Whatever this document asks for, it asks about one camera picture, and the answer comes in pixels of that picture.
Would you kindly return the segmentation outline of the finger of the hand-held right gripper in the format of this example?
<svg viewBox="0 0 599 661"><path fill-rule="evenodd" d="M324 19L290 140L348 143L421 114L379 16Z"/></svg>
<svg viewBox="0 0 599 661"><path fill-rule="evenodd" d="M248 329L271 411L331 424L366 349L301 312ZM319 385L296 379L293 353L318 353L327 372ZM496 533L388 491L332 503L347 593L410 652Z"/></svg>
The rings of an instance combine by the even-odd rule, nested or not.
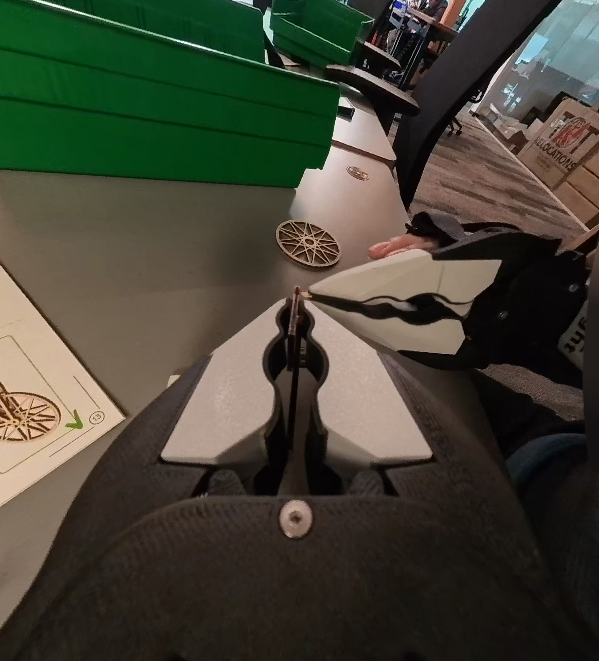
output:
<svg viewBox="0 0 599 661"><path fill-rule="evenodd" d="M389 303L398 309L431 298L453 310L468 310L501 266L499 259L436 260L412 249L327 277L309 288L309 296L328 305Z"/></svg>
<svg viewBox="0 0 599 661"><path fill-rule="evenodd" d="M359 311L324 305L324 312L363 340L396 352L423 352L454 356L465 342L462 319L469 314L473 302L447 303L446 310L455 318L441 318L425 325L408 323L395 316L384 319L366 317Z"/></svg>

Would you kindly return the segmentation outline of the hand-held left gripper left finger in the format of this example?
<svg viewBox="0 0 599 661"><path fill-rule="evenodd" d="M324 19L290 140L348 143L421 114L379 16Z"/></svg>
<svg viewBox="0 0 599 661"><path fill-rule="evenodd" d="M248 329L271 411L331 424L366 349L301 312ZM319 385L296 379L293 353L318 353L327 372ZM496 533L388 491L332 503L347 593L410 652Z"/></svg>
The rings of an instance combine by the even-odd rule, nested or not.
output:
<svg viewBox="0 0 599 661"><path fill-rule="evenodd" d="M216 348L161 452L168 463L269 465L281 420L289 300L275 302Z"/></svg>

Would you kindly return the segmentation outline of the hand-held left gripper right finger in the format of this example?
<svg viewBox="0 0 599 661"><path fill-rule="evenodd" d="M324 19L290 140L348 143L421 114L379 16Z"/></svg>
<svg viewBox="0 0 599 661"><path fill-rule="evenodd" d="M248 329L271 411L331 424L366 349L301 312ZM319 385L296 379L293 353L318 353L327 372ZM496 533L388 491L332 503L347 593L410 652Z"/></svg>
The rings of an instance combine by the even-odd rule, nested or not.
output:
<svg viewBox="0 0 599 661"><path fill-rule="evenodd" d="M310 339L326 373L317 413L326 433L326 465L406 465L433 457L423 432L381 357L312 302Z"/></svg>

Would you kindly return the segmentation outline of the dark wooden model part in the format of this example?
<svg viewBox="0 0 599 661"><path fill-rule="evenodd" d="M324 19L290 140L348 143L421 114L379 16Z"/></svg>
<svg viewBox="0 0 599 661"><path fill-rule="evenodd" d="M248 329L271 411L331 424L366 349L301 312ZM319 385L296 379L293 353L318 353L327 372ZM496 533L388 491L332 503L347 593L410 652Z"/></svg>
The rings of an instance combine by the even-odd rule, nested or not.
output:
<svg viewBox="0 0 599 661"><path fill-rule="evenodd" d="M286 436L288 454L293 453L295 440L295 422L297 413L297 392L299 370L301 368L303 295L299 286L295 286L291 299L289 322L287 327L287 371L290 373L290 388L287 405Z"/></svg>

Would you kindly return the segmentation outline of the person's right hand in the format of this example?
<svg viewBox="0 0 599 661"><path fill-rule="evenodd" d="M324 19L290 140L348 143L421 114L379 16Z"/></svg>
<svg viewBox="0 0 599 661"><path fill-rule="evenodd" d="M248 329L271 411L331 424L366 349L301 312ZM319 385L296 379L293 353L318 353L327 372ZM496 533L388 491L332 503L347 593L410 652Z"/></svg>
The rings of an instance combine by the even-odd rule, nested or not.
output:
<svg viewBox="0 0 599 661"><path fill-rule="evenodd" d="M438 246L438 241L431 237L405 234L387 241L374 244L367 252L370 260L380 260L412 249L430 251Z"/></svg>

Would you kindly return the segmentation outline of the round spoked wooden wheel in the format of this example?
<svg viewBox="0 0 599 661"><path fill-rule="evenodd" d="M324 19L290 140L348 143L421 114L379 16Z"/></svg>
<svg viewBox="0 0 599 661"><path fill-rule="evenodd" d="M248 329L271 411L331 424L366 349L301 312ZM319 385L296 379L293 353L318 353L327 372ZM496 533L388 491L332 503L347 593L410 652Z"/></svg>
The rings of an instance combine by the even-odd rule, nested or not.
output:
<svg viewBox="0 0 599 661"><path fill-rule="evenodd" d="M307 221L285 221L276 229L279 250L292 262L312 269L335 266L342 250L327 230Z"/></svg>

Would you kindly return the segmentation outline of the printed cardboard box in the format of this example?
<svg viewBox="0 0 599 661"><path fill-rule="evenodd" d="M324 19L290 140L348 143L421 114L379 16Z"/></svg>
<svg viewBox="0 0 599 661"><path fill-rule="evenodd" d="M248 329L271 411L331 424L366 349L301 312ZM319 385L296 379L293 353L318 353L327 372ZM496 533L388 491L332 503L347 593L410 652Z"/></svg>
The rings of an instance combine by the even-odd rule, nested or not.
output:
<svg viewBox="0 0 599 661"><path fill-rule="evenodd" d="M585 227L599 224L599 101L564 96L518 159Z"/></svg>

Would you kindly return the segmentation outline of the round dark side table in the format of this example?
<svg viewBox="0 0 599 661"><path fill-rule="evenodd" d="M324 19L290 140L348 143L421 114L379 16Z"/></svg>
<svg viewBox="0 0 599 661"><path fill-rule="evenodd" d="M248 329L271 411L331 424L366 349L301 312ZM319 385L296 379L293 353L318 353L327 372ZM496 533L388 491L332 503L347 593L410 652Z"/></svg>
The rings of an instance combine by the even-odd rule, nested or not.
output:
<svg viewBox="0 0 599 661"><path fill-rule="evenodd" d="M364 95L379 119L394 118L396 114L417 116L420 112L419 104L409 93L366 70L353 65L331 64L326 66L325 75L329 80L348 85Z"/></svg>

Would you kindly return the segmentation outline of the black office chair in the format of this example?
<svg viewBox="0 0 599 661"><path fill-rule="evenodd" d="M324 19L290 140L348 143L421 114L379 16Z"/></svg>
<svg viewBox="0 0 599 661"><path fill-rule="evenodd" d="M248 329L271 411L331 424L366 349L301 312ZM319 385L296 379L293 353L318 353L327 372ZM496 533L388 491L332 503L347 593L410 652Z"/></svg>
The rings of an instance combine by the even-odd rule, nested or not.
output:
<svg viewBox="0 0 599 661"><path fill-rule="evenodd" d="M419 114L400 120L394 138L396 176L406 210L449 122L493 76L559 1L486 1L414 88Z"/></svg>

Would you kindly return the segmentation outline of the printed instruction sheet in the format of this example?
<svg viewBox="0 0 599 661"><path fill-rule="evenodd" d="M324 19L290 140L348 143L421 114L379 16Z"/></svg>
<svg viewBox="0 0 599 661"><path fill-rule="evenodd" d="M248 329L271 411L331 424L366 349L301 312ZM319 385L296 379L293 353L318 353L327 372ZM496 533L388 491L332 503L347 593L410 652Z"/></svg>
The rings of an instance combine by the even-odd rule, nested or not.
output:
<svg viewBox="0 0 599 661"><path fill-rule="evenodd" d="M0 508L125 419L0 264Z"/></svg>

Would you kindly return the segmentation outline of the person's leg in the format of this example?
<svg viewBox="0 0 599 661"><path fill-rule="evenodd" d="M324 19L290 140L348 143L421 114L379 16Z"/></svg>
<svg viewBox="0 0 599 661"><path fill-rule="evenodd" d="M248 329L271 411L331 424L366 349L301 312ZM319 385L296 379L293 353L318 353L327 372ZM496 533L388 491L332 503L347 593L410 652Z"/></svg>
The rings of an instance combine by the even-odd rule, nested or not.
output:
<svg viewBox="0 0 599 661"><path fill-rule="evenodd" d="M535 438L506 459L554 582L599 660L599 471L584 434Z"/></svg>

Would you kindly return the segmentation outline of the wooden background desk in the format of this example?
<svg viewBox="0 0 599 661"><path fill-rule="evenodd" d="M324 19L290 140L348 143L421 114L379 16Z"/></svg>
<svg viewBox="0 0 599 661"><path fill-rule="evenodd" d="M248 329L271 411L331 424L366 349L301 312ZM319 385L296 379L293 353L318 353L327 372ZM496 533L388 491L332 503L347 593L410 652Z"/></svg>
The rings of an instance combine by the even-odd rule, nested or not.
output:
<svg viewBox="0 0 599 661"><path fill-rule="evenodd" d="M416 34L420 38L412 55L418 55L419 52L427 51L431 55L438 56L459 36L459 32L456 29L444 25L440 20L430 17L425 12L420 12L414 7L408 7L405 10L405 16L410 21L420 24L420 29L416 31Z"/></svg>

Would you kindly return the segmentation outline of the large green storage bin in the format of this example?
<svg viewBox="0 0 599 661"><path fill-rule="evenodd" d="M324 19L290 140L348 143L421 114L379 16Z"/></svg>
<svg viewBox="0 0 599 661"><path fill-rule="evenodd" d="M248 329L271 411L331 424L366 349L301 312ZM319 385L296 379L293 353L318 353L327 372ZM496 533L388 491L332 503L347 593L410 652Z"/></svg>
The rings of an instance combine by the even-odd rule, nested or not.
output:
<svg viewBox="0 0 599 661"><path fill-rule="evenodd" d="M337 84L101 19L0 1L0 170L296 188Z"/></svg>

